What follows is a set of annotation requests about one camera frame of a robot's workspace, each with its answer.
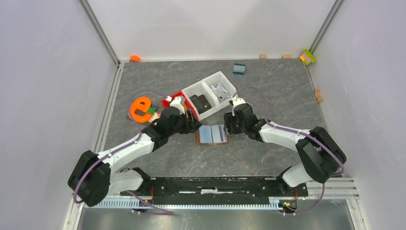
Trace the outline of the brown leather card holder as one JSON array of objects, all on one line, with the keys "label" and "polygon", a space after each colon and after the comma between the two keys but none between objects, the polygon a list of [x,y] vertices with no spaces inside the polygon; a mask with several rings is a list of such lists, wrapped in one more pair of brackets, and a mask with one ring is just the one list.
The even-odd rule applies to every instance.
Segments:
[{"label": "brown leather card holder", "polygon": [[224,145],[229,144],[229,135],[224,125],[203,125],[196,132],[198,145]]}]

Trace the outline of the red plastic bin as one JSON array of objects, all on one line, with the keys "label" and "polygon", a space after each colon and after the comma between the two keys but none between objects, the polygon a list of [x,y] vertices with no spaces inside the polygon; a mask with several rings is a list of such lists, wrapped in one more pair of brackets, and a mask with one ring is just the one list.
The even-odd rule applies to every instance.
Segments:
[{"label": "red plastic bin", "polygon": [[184,110],[186,111],[187,109],[191,109],[193,115],[195,116],[197,121],[200,121],[197,110],[195,106],[193,105],[191,99],[184,93],[183,91],[176,92],[170,96],[167,96],[166,98],[162,99],[160,101],[161,105],[163,108],[167,108],[170,106],[171,102],[176,98],[176,97],[181,97],[181,103],[184,107]]}]

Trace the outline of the white divided plastic bin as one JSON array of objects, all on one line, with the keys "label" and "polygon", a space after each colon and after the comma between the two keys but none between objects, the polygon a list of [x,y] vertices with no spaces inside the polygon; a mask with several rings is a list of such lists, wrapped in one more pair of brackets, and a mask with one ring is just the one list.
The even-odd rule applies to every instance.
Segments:
[{"label": "white divided plastic bin", "polygon": [[[218,98],[215,96],[211,89],[211,85],[217,82],[221,82],[222,85],[228,90],[229,98],[224,100],[223,102],[219,102]],[[230,105],[229,101],[231,97],[237,92],[234,85],[228,80],[228,78],[221,72],[218,71],[184,89],[182,89],[184,93],[190,98],[192,95],[205,95],[207,100],[209,101],[210,105],[212,106],[211,109],[208,111],[198,114],[200,121],[204,120],[205,118],[213,115],[214,113],[226,108]]]}]

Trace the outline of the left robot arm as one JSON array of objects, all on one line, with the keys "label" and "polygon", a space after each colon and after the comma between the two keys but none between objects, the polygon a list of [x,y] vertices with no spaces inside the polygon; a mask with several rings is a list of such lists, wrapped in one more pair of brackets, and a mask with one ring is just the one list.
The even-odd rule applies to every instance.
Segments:
[{"label": "left robot arm", "polygon": [[74,192],[73,201],[93,207],[108,194],[126,190],[135,191],[138,195],[147,194],[149,180],[135,170],[118,170],[136,158],[158,150],[167,144],[171,136],[195,133],[201,126],[191,109],[184,113],[169,106],[134,138],[102,152],[83,152],[68,179],[68,186]]}]

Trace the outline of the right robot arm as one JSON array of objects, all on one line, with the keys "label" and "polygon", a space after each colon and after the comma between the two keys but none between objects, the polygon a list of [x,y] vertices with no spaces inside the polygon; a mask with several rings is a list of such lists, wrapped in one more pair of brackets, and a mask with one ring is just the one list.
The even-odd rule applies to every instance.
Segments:
[{"label": "right robot arm", "polygon": [[224,115],[224,121],[228,134],[244,133],[251,140],[277,144],[298,153],[301,162],[278,176],[276,188],[283,196],[290,195],[300,184],[310,181],[323,184],[344,172],[347,157],[323,127],[308,130],[281,126],[257,118],[247,103],[235,105]]}]

